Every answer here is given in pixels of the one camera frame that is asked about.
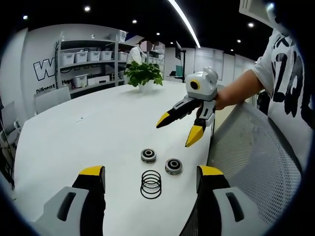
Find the white t-shirt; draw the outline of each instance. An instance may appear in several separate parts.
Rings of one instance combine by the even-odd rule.
[[[268,117],[282,131],[305,170],[310,155],[315,111],[310,75],[295,42],[274,29],[253,72],[271,96]]]
[[[141,48],[139,46],[134,47],[129,52],[127,64],[131,64],[133,61],[137,62],[138,64],[142,64],[143,56],[145,56],[145,54]]]

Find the black ceiling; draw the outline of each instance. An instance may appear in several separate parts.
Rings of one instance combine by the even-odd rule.
[[[202,47],[224,50],[256,60],[265,50],[271,28],[239,13],[239,0],[177,0],[190,21]],[[195,41],[167,0],[27,0],[18,5],[12,1],[11,14],[5,15],[9,33],[56,24],[94,24],[113,27],[161,41],[166,46],[177,40],[182,47],[195,47]],[[84,6],[91,11],[85,12]],[[253,22],[254,28],[247,24]]]

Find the green leaves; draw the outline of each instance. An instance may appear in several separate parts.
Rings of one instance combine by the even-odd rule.
[[[145,85],[149,80],[153,80],[154,84],[163,85],[163,77],[158,64],[138,64],[133,61],[127,64],[125,75],[130,78],[129,85],[137,87],[138,85]]]

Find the window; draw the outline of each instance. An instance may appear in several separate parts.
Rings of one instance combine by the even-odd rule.
[[[222,80],[223,51],[211,48],[196,48],[194,72],[203,71],[204,67],[211,66]]]

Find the ceiling light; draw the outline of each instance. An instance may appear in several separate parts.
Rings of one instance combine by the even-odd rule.
[[[199,41],[197,39],[197,36],[195,34],[195,32],[193,31],[187,17],[185,16],[185,14],[183,13],[183,11],[181,10],[181,8],[178,6],[178,4],[175,2],[175,0],[168,0],[170,4],[172,4],[172,6],[174,7],[174,9],[177,11],[177,13],[180,15],[180,17],[182,18],[182,20],[184,21],[184,23],[186,24],[186,27],[188,28],[190,34],[192,35],[193,39],[195,40],[197,47],[200,48],[200,44]]]

